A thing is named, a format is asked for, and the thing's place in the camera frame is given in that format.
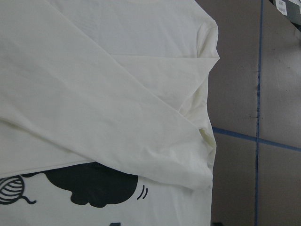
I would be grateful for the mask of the cream long-sleeve cat shirt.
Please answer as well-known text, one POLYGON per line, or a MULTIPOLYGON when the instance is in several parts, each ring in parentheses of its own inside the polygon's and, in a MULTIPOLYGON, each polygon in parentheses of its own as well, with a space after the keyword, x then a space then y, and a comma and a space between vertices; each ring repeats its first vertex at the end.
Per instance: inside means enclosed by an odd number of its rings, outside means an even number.
POLYGON ((1 225, 210 225, 217 40, 194 0, 1 1, 1 225))

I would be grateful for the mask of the black box with label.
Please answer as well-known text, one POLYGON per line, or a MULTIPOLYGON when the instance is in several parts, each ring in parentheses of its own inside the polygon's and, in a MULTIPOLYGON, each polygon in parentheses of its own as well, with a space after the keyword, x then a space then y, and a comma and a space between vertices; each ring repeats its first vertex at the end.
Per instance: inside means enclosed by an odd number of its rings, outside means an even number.
POLYGON ((286 16, 288 20, 301 30, 301 1, 300 0, 274 0, 277 10, 286 16))

